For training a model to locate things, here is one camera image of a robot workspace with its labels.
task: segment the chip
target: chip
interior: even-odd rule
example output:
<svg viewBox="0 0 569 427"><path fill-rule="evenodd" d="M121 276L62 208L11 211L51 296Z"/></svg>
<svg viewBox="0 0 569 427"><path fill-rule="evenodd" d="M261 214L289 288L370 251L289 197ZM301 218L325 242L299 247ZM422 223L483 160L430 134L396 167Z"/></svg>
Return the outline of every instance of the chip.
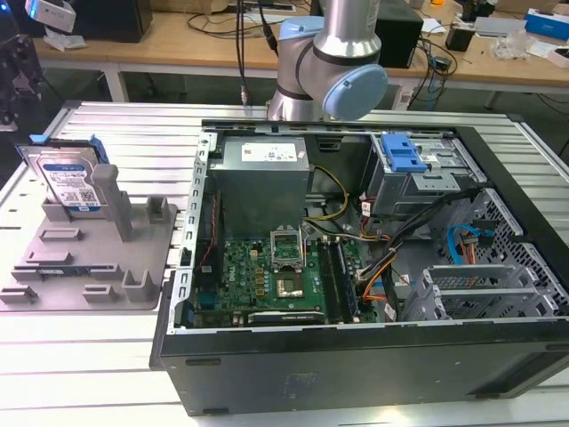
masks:
<svg viewBox="0 0 569 427"><path fill-rule="evenodd" d="M304 298L302 275L296 273L279 273L276 275L277 298Z"/></svg>

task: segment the blue plastic clip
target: blue plastic clip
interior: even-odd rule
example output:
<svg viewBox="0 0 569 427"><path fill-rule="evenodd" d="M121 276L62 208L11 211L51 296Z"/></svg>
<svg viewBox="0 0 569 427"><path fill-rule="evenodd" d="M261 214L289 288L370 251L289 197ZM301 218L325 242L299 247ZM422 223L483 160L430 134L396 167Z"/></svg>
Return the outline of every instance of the blue plastic clip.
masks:
<svg viewBox="0 0 569 427"><path fill-rule="evenodd" d="M405 135L382 135L381 142L393 172L425 172L428 169L417 154L415 144Z"/></svg>

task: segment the motherboard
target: motherboard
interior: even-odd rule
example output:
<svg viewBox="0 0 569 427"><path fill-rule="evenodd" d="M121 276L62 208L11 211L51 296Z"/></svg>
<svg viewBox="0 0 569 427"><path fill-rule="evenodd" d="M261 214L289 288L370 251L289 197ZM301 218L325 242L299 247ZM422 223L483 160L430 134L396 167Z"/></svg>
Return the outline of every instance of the motherboard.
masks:
<svg viewBox="0 0 569 427"><path fill-rule="evenodd" d="M270 239L225 242L221 286L198 295L199 320L212 315L225 326L331 323L358 315L356 270L362 248L354 240ZM274 263L302 260L297 269Z"/></svg>

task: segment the yellow cable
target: yellow cable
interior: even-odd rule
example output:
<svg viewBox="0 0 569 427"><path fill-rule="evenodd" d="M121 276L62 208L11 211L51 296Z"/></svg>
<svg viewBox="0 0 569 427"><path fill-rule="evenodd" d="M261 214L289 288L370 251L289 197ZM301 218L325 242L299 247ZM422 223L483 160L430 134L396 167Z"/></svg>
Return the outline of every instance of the yellow cable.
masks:
<svg viewBox="0 0 569 427"><path fill-rule="evenodd" d="M315 165L314 168L321 170L326 175L328 175L334 182L336 182L338 184L338 186L341 188L342 194L344 195L344 203L342 204L340 210L337 213L330 213L329 215L320 215L320 216L308 216L308 217L305 217L304 219L309 220L309 221L335 220L336 218L341 216L346 211L346 209L348 208L349 194L346 191L346 188L341 184L340 180L338 178L336 178L334 176L334 174L332 172L330 172L328 169L326 169L322 166L319 166L319 165Z"/></svg>

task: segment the ram slot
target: ram slot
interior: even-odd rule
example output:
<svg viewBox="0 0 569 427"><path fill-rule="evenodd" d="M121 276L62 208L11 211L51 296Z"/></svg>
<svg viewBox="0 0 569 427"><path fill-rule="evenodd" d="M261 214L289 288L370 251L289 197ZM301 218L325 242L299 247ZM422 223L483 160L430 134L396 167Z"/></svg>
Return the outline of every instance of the ram slot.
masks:
<svg viewBox="0 0 569 427"><path fill-rule="evenodd" d="M350 286L349 272L341 251L341 244L338 242L330 244L329 252L332 260L336 294L340 301L341 316L344 323L351 323L354 316L350 308L348 293L346 292L347 286Z"/></svg>
<svg viewBox="0 0 569 427"><path fill-rule="evenodd" d="M332 244L333 251L333 264L341 267L341 271L336 276L341 285L339 292L343 292L346 295L346 304L349 308L349 321L352 321L353 317L357 315L357 301L356 301L356 291L354 290L354 285L352 283L352 278L349 275L348 264L346 263L346 257L340 243Z"/></svg>
<svg viewBox="0 0 569 427"><path fill-rule="evenodd" d="M322 279L322 289L326 302L326 313L328 315L328 321L334 324L341 321L341 311L340 303L338 302L338 294L336 292L330 247L323 242L318 242L317 247L318 260L320 262L320 278Z"/></svg>

